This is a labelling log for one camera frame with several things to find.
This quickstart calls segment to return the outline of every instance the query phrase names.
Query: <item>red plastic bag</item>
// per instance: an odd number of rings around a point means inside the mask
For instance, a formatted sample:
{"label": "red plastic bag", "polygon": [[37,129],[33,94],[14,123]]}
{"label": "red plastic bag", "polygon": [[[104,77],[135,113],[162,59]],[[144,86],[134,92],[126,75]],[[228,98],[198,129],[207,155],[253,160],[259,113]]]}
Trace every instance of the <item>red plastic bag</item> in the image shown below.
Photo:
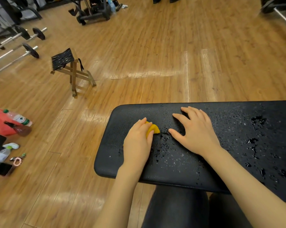
{"label": "red plastic bag", "polygon": [[20,125],[20,123],[10,119],[5,113],[3,113],[3,110],[0,109],[0,135],[8,136],[8,135],[16,134],[14,129],[4,124],[4,121],[12,122],[14,124]]}

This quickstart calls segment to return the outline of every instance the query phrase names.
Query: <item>black pants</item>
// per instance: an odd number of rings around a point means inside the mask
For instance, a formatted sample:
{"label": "black pants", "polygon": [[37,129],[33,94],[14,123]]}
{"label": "black pants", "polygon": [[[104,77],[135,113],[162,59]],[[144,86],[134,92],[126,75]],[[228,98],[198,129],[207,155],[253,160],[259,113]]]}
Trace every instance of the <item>black pants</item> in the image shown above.
{"label": "black pants", "polygon": [[232,195],[157,186],[142,228],[252,228]]}

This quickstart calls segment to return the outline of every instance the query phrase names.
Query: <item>black cushion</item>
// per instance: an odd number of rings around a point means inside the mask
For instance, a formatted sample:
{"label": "black cushion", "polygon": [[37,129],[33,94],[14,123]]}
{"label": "black cushion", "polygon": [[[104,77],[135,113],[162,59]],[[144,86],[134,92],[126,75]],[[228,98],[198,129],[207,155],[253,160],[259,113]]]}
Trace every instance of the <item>black cushion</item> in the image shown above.
{"label": "black cushion", "polygon": [[222,147],[286,201],[286,101],[118,106],[112,111],[103,134],[95,158],[95,172],[115,178],[123,163],[123,141],[129,129],[138,119],[147,117],[159,126],[161,133],[154,135],[152,152],[140,182],[228,193],[223,181],[205,160],[188,151],[169,134],[169,128],[185,134],[183,125],[172,117],[172,113],[181,113],[181,106],[205,111]]}

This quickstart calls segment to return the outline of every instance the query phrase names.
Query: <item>forearm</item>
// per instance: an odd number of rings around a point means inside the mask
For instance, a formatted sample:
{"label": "forearm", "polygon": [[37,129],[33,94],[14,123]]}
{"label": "forearm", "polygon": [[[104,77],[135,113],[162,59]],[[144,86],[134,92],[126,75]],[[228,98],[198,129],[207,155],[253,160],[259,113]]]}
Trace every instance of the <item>forearm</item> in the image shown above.
{"label": "forearm", "polygon": [[117,177],[94,228],[125,228],[128,224],[134,189],[140,173],[132,173],[124,166]]}
{"label": "forearm", "polygon": [[224,181],[253,227],[286,227],[286,203],[226,150],[215,150],[205,159]]}

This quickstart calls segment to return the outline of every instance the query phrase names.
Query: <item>person's left arm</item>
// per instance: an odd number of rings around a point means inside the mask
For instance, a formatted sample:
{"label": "person's left arm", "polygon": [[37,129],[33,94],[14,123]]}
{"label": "person's left arm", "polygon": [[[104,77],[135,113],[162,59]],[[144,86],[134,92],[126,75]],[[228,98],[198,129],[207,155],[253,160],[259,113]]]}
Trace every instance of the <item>person's left arm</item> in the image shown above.
{"label": "person's left arm", "polygon": [[124,162],[119,168],[111,192],[94,228],[127,227],[134,189],[149,157],[154,131],[146,138],[152,122],[137,121],[129,130],[123,145]]}

